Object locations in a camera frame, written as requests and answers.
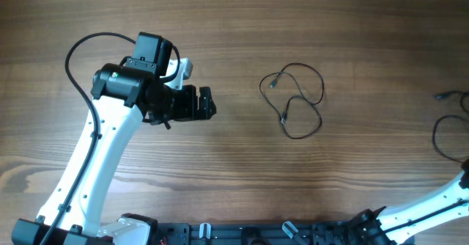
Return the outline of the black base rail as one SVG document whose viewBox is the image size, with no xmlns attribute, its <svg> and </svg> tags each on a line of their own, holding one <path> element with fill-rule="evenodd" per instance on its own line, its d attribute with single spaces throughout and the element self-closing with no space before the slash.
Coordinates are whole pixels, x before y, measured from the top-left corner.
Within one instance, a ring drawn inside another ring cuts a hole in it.
<svg viewBox="0 0 469 245">
<path fill-rule="evenodd" d="M 346 222 L 300 224 L 188 224 L 159 223 L 148 230 L 121 218 L 98 231 L 98 238 L 113 244 L 386 244 L 384 239 L 368 241 L 365 229 L 354 230 Z"/>
</svg>

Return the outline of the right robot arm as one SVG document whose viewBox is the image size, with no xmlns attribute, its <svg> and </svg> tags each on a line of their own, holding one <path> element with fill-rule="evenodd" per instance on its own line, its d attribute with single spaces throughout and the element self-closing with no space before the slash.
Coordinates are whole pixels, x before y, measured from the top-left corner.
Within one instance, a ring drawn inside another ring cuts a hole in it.
<svg viewBox="0 0 469 245">
<path fill-rule="evenodd" d="M 351 244 L 404 244 L 415 234 L 468 216 L 468 162 L 446 185 L 412 202 L 362 211 L 347 229 Z"/>
</svg>

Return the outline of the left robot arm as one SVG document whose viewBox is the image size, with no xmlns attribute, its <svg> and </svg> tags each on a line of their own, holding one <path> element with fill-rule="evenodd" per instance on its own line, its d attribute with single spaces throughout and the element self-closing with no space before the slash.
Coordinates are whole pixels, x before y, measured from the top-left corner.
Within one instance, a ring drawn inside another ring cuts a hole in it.
<svg viewBox="0 0 469 245">
<path fill-rule="evenodd" d="M 58 185 L 32 221 L 20 219 L 14 244 L 162 244 L 155 219 L 125 214 L 102 224 L 114 173 L 144 123 L 208 120 L 216 112 L 209 87 L 186 84 L 192 65 L 169 40 L 142 32 L 134 51 L 108 63 L 83 97 L 89 114 Z"/>
</svg>

